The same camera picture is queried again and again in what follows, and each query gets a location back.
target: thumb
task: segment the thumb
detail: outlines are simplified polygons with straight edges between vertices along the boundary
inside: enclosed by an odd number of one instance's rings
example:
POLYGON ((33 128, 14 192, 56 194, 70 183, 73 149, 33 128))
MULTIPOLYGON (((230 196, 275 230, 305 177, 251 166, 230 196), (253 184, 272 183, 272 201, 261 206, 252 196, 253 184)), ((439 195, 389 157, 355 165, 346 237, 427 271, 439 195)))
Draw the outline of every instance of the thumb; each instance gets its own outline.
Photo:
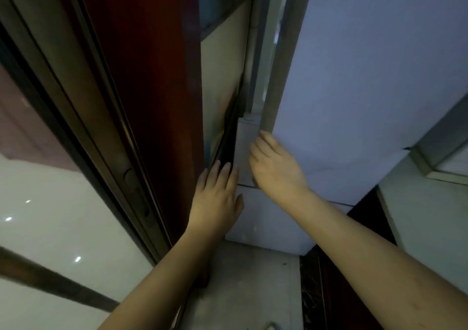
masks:
POLYGON ((237 196, 237 198, 235 199, 235 203, 234 203, 234 214, 235 214, 236 219, 240 216, 243 209, 244 209, 244 196, 240 194, 239 196, 237 196))

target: hand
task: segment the hand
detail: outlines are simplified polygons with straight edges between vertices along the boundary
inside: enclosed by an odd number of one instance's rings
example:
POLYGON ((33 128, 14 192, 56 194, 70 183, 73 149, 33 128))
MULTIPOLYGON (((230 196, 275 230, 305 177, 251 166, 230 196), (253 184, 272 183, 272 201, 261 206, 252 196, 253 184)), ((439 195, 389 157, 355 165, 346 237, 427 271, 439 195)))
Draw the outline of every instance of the hand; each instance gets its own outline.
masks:
POLYGON ((294 156, 270 133, 260 131, 250 144, 249 164, 259 187, 286 211, 297 197, 310 192, 294 156))
POLYGON ((228 162, 218 176, 219 165, 216 161, 209 174, 205 169, 198 178, 187 226, 188 231, 215 239, 226 235, 244 209, 242 195, 234 201, 239 170, 234 167, 229 174, 228 162))

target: forearm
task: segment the forearm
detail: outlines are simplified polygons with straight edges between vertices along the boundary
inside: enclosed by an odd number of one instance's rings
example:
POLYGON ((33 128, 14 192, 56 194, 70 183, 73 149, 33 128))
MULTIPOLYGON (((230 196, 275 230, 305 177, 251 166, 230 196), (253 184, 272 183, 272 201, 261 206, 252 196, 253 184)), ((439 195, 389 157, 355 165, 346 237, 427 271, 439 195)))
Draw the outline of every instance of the forearm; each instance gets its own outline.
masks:
POLYGON ((99 330, 168 329, 216 242, 188 230, 99 330))
POLYGON ((313 192, 287 206, 386 329, 461 329, 465 294, 313 192))

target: dark wooden floor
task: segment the dark wooden floor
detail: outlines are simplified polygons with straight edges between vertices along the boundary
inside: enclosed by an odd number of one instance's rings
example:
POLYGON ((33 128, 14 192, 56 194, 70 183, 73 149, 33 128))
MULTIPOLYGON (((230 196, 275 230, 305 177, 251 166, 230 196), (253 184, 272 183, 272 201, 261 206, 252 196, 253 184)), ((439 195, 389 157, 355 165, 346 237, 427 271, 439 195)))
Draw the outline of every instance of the dark wooden floor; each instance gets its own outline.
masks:
MULTIPOLYGON (((375 190, 348 215, 396 244, 375 190)), ((382 329, 348 281, 317 245, 301 257, 304 329, 382 329)))

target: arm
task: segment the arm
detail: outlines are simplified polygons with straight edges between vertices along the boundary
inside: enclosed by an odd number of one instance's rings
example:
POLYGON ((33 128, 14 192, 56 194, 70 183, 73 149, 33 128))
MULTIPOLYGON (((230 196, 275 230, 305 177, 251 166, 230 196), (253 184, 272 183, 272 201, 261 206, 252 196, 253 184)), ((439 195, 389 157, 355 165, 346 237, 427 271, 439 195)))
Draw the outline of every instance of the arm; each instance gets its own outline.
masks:
POLYGON ((218 242, 241 214, 242 196, 234 201, 238 170, 219 161, 196 184, 185 233, 141 283, 102 323, 99 330, 168 329, 190 286, 218 242))
POLYGON ((385 329, 466 329, 468 297, 314 194, 269 133, 250 146, 260 188, 313 238, 385 329))

